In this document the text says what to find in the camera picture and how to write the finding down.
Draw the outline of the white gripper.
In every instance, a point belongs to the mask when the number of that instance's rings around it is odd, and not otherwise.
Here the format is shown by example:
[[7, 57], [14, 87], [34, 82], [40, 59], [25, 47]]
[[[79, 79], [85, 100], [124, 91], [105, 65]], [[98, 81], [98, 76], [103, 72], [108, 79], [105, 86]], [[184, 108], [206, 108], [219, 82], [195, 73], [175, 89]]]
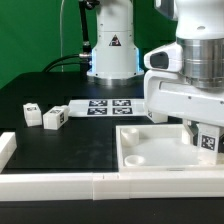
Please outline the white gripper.
[[223, 89], [199, 89], [179, 74], [149, 70], [144, 77], [144, 99], [150, 112], [184, 119], [194, 146], [198, 144], [197, 122], [224, 127]]

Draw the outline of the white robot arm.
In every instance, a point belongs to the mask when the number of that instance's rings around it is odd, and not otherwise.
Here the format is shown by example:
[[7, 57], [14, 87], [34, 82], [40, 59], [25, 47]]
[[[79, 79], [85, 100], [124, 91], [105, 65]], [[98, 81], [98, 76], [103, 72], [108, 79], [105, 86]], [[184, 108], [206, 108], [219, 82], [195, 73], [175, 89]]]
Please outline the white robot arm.
[[106, 85], [144, 77], [145, 109], [224, 129], [224, 0], [98, 0], [89, 79]]

